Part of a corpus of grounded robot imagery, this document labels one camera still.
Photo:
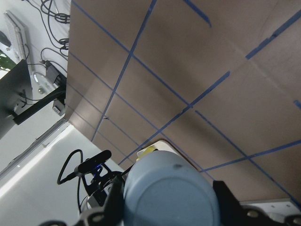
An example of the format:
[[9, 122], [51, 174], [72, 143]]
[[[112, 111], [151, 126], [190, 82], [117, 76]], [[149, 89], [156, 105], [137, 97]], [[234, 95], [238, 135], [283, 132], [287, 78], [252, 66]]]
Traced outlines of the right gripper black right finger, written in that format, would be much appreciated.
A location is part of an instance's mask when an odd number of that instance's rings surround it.
[[225, 182], [215, 180], [213, 189], [219, 203], [221, 223], [224, 226], [242, 226], [243, 208]]

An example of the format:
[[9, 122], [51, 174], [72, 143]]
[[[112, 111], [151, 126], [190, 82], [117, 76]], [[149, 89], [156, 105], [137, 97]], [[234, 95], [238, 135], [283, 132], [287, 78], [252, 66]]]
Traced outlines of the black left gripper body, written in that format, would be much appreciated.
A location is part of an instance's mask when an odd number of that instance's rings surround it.
[[127, 172], [112, 171], [107, 165], [101, 164], [91, 172], [81, 177], [87, 196], [79, 203], [80, 209], [102, 207], [108, 197], [113, 180], [120, 178], [122, 183], [126, 181]]

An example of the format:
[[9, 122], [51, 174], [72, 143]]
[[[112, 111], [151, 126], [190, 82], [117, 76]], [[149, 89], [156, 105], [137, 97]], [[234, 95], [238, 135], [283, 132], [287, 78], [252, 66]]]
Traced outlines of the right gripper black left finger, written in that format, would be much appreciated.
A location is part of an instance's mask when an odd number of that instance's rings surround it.
[[124, 181], [114, 180], [103, 209], [103, 226], [117, 226], [124, 215]]

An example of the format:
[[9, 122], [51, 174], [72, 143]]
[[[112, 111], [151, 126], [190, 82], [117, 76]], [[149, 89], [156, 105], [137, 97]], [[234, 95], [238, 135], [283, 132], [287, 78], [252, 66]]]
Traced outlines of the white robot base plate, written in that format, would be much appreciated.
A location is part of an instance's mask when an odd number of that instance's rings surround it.
[[279, 223], [284, 223], [288, 216], [301, 214], [299, 208], [289, 198], [241, 201], [240, 205], [246, 208], [259, 209]]

